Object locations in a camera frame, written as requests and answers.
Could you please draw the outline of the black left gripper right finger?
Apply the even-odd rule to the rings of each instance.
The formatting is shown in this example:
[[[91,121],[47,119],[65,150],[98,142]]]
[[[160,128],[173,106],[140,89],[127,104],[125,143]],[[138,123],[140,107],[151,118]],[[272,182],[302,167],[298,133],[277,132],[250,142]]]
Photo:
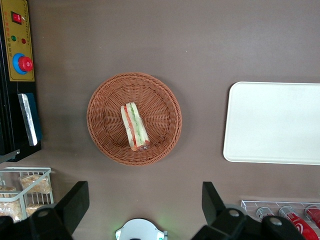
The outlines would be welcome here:
[[[287,219],[266,216],[258,222],[234,207],[227,208],[210,181],[202,183],[201,207],[206,225],[193,240],[303,240]]]

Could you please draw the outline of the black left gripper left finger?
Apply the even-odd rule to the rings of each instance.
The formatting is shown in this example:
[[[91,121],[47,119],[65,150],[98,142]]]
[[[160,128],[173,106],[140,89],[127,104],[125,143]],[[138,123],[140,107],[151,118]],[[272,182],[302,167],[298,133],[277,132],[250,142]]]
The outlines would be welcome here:
[[[2,240],[71,240],[90,206],[89,183],[77,182],[57,203],[38,208],[30,217],[14,223],[0,218]]]

